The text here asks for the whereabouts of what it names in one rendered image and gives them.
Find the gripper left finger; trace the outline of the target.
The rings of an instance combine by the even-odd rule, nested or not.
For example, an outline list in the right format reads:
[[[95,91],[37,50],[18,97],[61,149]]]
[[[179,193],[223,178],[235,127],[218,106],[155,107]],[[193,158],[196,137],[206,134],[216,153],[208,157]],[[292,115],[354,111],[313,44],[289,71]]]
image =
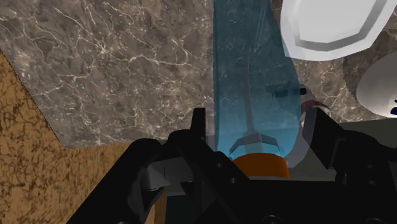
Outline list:
[[[182,183],[198,211],[194,224],[249,224],[243,193],[249,178],[222,152],[205,142],[205,109],[196,108],[189,130],[166,143],[138,139],[130,144],[67,224],[144,224],[165,188],[150,189],[144,177],[155,162],[170,161],[168,177]]]

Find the white angular bowl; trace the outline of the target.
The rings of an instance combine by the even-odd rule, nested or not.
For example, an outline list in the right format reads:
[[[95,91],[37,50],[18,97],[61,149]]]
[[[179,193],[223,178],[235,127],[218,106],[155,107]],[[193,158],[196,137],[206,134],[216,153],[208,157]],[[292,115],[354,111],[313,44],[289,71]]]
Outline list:
[[[397,0],[283,0],[285,56],[319,62],[366,50],[395,7]]]

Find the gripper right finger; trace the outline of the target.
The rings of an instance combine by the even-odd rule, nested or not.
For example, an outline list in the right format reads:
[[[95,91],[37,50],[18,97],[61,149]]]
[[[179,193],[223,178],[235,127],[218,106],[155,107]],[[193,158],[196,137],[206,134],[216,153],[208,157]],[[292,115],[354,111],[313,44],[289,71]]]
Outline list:
[[[306,111],[302,132],[314,154],[326,169],[335,169],[336,182],[380,190],[394,190],[389,166],[397,162],[397,149],[380,144],[376,138],[346,130],[319,108]]]

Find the blue translucent bottle orange cap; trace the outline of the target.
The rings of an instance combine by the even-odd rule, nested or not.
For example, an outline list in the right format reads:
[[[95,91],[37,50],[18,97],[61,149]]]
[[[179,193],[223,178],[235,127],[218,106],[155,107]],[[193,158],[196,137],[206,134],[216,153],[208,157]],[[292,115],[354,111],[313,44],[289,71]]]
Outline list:
[[[247,176],[289,175],[300,84],[270,0],[214,0],[214,146]]]

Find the white round plate blue mark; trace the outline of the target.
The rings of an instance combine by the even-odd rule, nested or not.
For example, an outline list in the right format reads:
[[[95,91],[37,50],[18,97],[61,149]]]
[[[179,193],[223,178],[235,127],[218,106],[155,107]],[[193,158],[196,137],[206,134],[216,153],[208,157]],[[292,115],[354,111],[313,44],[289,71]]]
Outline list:
[[[397,52],[368,68],[358,83],[356,98],[376,115],[397,118]]]

